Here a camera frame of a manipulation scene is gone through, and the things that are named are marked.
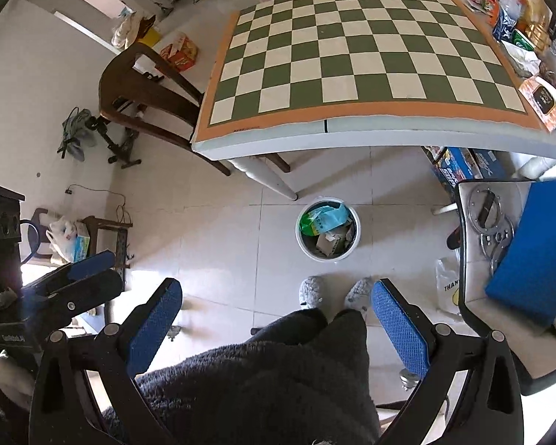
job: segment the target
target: wooden chair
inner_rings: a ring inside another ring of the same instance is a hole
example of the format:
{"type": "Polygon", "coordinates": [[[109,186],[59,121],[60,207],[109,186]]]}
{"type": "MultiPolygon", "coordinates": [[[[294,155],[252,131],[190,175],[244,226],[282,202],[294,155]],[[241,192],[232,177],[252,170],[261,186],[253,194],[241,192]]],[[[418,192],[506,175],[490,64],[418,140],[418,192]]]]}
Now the wooden chair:
{"type": "MultiPolygon", "coordinates": [[[[99,81],[99,111],[103,117],[117,122],[131,129],[144,132],[164,141],[175,144],[188,152],[192,152],[199,158],[204,159],[209,164],[216,167],[224,175],[231,175],[231,171],[218,161],[211,161],[203,155],[191,150],[190,141],[173,132],[161,129],[156,125],[149,124],[141,118],[124,115],[113,105],[113,102],[124,97],[137,103],[143,103],[163,110],[175,117],[190,124],[194,129],[200,114],[200,105],[204,94],[194,87],[175,67],[170,65],[151,47],[142,43],[134,43],[115,57],[103,71],[99,81]],[[185,98],[173,90],[169,90],[158,83],[147,79],[133,67],[136,60],[144,55],[151,59],[157,69],[167,78],[173,80],[177,85],[184,89],[196,102],[185,98]]],[[[283,172],[290,172],[290,166],[282,160],[278,154],[263,155],[268,160],[276,164],[283,172]]]]}

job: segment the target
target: black pants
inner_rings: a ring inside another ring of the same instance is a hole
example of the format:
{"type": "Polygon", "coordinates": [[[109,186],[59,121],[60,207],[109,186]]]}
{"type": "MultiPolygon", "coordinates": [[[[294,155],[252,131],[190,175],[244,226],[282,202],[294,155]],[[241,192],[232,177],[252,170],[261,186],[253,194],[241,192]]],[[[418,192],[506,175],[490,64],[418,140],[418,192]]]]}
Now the black pants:
{"type": "Polygon", "coordinates": [[[310,346],[339,361],[363,383],[369,381],[366,325],[359,311],[343,310],[329,324],[317,308],[295,311],[268,324],[247,343],[255,341],[310,346]]]}

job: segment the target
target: foot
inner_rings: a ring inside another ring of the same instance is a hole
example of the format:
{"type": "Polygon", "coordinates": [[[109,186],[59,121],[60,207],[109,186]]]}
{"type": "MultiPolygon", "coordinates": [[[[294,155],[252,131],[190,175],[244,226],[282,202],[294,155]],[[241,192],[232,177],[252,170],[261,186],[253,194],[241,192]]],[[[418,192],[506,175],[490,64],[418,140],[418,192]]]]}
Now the foot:
{"type": "Polygon", "coordinates": [[[302,310],[321,308],[325,305],[325,281],[321,276],[309,276],[299,288],[299,303],[302,310]]]}
{"type": "Polygon", "coordinates": [[[362,316],[366,317],[366,313],[371,307],[371,292],[374,282],[375,280],[371,278],[362,278],[357,281],[344,299],[344,308],[360,311],[362,316]]]}

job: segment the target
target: green and white checkered pattern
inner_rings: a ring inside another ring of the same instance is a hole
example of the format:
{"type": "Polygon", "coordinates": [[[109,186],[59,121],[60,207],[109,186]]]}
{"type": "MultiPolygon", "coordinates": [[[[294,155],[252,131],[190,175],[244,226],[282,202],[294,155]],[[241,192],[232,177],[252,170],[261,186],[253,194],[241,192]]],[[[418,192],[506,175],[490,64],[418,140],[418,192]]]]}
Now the green and white checkered pattern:
{"type": "Polygon", "coordinates": [[[210,124],[398,100],[525,112],[452,0],[273,0],[241,12],[210,124]]]}

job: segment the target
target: table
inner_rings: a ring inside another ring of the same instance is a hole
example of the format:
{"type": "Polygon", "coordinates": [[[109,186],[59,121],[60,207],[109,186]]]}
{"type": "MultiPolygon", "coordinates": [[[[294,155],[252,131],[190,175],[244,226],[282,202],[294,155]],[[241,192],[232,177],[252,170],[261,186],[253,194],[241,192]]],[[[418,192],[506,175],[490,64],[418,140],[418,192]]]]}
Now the table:
{"type": "Polygon", "coordinates": [[[292,200],[250,156],[447,145],[556,158],[519,84],[460,0],[273,0],[232,16],[193,149],[292,200]]]}

